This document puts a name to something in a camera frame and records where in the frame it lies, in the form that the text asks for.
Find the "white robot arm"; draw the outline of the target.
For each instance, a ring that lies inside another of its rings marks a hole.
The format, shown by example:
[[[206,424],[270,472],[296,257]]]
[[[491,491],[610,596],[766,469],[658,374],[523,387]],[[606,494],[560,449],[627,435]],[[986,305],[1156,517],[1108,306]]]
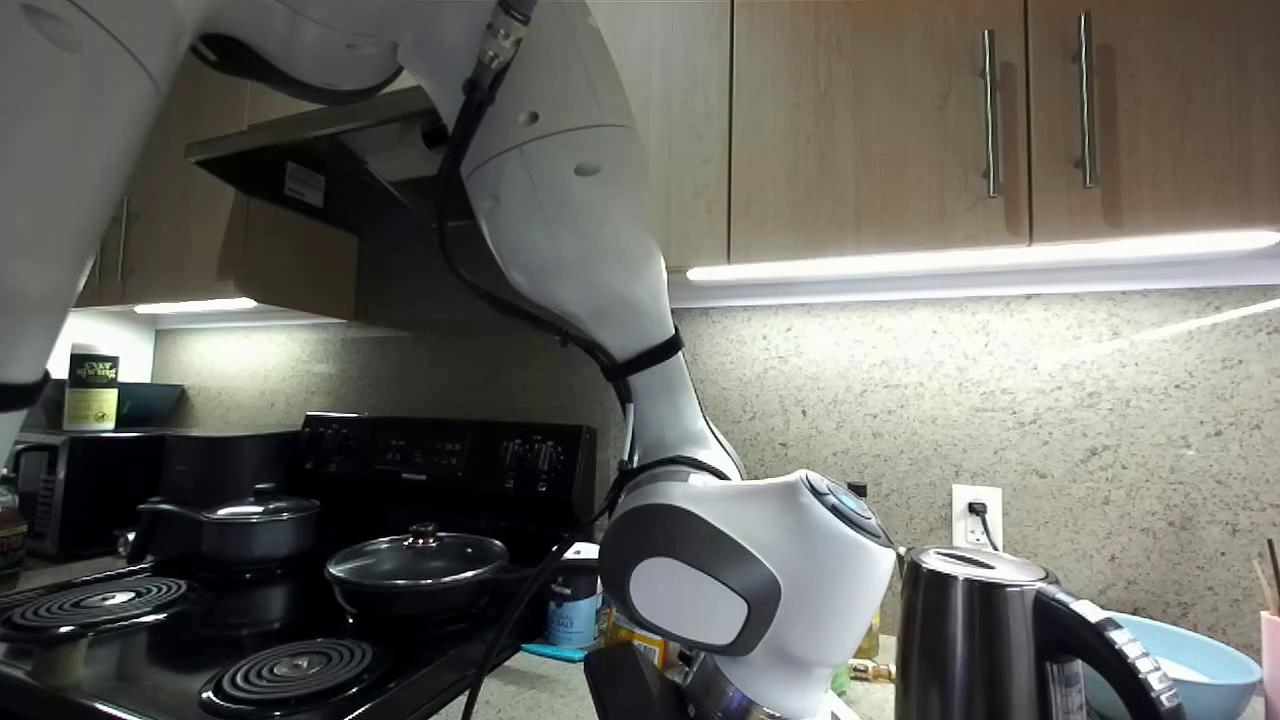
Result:
[[[705,420],[644,149],[587,0],[0,0],[0,387],[20,424],[183,57],[310,102],[415,78],[441,172],[531,312],[631,420],[606,600],[775,720],[844,720],[830,671],[893,575],[872,513],[800,469],[746,478]]]

